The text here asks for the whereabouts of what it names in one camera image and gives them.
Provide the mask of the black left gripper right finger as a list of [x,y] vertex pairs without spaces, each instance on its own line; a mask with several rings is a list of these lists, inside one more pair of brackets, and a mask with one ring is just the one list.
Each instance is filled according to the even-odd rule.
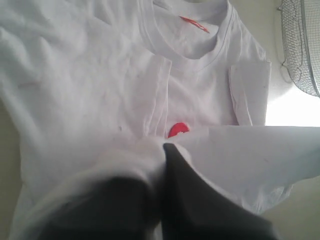
[[165,143],[165,240],[275,240],[273,225],[209,186],[174,144]]

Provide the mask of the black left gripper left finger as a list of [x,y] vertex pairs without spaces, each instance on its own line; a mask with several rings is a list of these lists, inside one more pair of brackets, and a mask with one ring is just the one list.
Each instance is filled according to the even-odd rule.
[[159,202],[147,184],[115,177],[59,207],[38,239],[151,240],[159,222]]

